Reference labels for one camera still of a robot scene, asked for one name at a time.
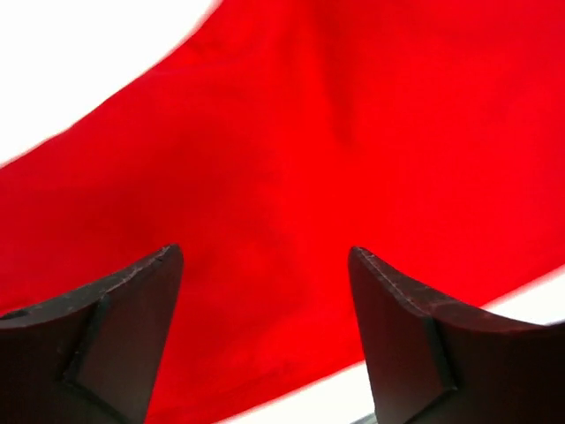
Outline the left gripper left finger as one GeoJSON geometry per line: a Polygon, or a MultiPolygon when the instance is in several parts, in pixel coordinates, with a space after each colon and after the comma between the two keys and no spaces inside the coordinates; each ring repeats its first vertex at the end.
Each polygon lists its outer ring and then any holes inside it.
{"type": "Polygon", "coordinates": [[[3,423],[142,423],[177,303],[177,245],[1,317],[3,423]]]}

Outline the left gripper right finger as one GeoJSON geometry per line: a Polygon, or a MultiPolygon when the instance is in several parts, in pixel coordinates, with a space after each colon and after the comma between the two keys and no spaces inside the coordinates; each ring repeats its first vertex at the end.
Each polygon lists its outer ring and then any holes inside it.
{"type": "Polygon", "coordinates": [[[361,247],[350,288],[379,423],[561,423],[564,326],[492,314],[361,247]]]}

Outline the red trousers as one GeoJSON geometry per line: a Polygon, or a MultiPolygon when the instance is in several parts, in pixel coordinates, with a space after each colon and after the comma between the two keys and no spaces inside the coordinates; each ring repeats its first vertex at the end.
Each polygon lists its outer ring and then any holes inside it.
{"type": "Polygon", "coordinates": [[[1,171],[1,308],[176,243],[148,421],[212,423],[361,360],[363,246],[481,306],[564,262],[561,1],[224,1],[1,171]]]}

